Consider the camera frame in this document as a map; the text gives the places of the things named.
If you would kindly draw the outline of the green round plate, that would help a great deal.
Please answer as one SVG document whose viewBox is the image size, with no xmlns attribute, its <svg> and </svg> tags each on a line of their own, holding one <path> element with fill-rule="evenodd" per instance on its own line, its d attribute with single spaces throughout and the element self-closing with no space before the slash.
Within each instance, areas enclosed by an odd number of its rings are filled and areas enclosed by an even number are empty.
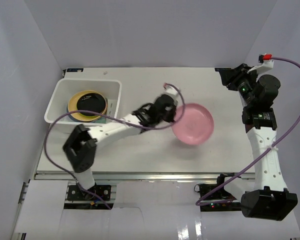
<svg viewBox="0 0 300 240">
<path fill-rule="evenodd" d="M 87 113 L 87 112 L 80 112 L 79 113 L 81 116 L 85 117 L 85 118 L 89 118 L 89 119 L 98 119 L 101 118 L 102 116 L 100 114 L 92 114 L 92 113 Z"/>
</svg>

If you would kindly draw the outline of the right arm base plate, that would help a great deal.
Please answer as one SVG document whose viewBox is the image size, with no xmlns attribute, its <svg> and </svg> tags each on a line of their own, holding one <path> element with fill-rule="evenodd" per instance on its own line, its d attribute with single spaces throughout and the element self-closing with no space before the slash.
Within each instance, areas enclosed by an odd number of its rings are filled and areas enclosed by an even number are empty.
<svg viewBox="0 0 300 240">
<path fill-rule="evenodd" d="M 198 183 L 194 186 L 193 190 L 200 194 L 200 197 L 203 197 L 205 194 L 213 190 L 217 185 L 216 184 L 206 184 Z M 209 202 L 208 205 L 201 206 L 201 212 L 237 212 L 241 211 L 240 202 L 234 198 L 230 193 L 224 191 L 223 189 L 218 190 L 208 196 L 205 199 L 206 202 Z"/>
</svg>

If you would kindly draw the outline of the pink round plate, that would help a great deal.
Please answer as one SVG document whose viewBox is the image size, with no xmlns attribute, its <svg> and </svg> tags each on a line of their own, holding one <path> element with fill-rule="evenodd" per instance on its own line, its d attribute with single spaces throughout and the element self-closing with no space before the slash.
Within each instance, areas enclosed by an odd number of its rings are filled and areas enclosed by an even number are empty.
<svg viewBox="0 0 300 240">
<path fill-rule="evenodd" d="M 184 144 L 197 146 L 212 136 L 214 119 L 204 106 L 197 103 L 187 103 L 183 117 L 171 129 L 176 138 Z"/>
</svg>

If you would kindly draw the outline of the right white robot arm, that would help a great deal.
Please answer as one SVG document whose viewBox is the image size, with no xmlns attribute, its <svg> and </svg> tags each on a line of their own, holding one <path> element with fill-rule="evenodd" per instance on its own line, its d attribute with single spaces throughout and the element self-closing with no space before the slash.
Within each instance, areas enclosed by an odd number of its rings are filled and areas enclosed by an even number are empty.
<svg viewBox="0 0 300 240">
<path fill-rule="evenodd" d="M 278 96 L 280 81 L 273 75 L 259 75 L 246 64 L 236 68 L 216 68 L 221 83 L 239 93 L 243 101 L 242 122 L 254 159 L 254 183 L 232 174 L 222 173 L 217 179 L 216 195 L 226 200 L 233 196 L 240 202 L 246 218 L 282 221 L 297 205 L 298 197 L 291 193 L 283 179 L 276 141 L 277 121 L 272 105 Z"/>
</svg>

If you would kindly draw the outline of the black round plate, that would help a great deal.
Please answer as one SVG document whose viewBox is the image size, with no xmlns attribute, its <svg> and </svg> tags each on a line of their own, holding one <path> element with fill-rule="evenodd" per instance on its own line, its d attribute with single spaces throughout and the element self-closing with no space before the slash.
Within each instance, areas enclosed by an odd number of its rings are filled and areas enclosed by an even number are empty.
<svg viewBox="0 0 300 240">
<path fill-rule="evenodd" d="M 92 92 L 81 96 L 76 107 L 78 110 L 102 113 L 107 107 L 107 101 L 101 94 Z"/>
</svg>

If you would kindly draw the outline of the beige round plate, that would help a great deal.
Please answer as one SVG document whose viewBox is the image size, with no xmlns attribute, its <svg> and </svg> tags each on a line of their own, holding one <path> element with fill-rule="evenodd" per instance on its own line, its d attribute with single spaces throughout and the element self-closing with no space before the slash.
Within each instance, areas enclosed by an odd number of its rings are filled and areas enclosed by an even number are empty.
<svg viewBox="0 0 300 240">
<path fill-rule="evenodd" d="M 76 93 L 75 95 L 73 95 L 71 97 L 71 99 L 68 101 L 68 104 L 67 104 L 67 112 L 72 112 L 72 111 L 78 111 L 77 109 L 77 102 L 79 100 L 80 97 L 82 97 L 83 95 L 85 94 L 88 94 L 88 93 L 98 93 L 96 91 L 93 91 L 93 90 L 84 90 L 84 91 L 81 91 L 81 92 L 78 92 Z M 99 114 L 103 114 L 105 115 L 107 113 L 107 108 L 108 108 L 108 100 L 105 98 L 106 100 L 106 103 L 107 103 L 107 107 L 106 109 L 102 112 L 102 113 L 99 113 Z M 86 117 L 83 117 L 82 115 L 79 114 L 79 112 L 76 112 L 76 113 L 72 113 L 69 115 L 69 117 L 75 121 L 75 122 L 84 122 L 84 123 L 92 123 L 92 122 L 96 122 L 97 120 L 99 120 L 100 118 L 86 118 Z"/>
</svg>

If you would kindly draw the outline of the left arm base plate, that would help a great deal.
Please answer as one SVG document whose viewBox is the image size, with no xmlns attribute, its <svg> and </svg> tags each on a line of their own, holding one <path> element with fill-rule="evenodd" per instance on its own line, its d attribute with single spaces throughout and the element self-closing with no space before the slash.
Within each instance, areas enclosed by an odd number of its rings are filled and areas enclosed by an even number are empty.
<svg viewBox="0 0 300 240">
<path fill-rule="evenodd" d="M 111 210 L 113 203 L 111 185 L 95 185 L 89 190 L 94 194 L 82 191 L 77 184 L 68 186 L 64 202 L 66 210 Z"/>
</svg>

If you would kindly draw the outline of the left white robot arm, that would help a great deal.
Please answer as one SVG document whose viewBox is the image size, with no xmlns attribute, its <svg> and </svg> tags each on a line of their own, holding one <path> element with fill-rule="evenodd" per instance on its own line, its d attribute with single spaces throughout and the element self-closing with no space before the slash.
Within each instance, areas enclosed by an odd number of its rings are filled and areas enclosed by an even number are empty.
<svg viewBox="0 0 300 240">
<path fill-rule="evenodd" d="M 173 123 L 178 102 L 164 93 L 153 103 L 146 103 L 118 121 L 102 126 L 77 125 L 62 149 L 78 182 L 78 193 L 89 200 L 95 196 L 96 183 L 91 170 L 97 150 L 126 137 L 153 130 L 161 122 Z"/>
</svg>

